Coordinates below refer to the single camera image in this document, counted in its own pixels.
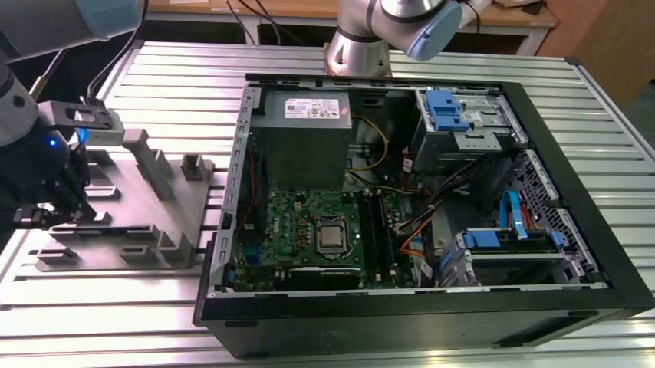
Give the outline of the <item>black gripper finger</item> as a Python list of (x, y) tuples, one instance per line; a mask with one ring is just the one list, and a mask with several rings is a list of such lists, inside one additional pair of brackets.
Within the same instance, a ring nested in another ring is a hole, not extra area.
[(54, 223), (89, 222), (97, 212), (93, 210), (85, 187), (90, 184), (85, 145), (63, 144), (62, 160), (54, 174)]
[(15, 229), (47, 229), (70, 222), (75, 218), (74, 205), (55, 206), (53, 209), (37, 205), (19, 206), (11, 215), (11, 225)]

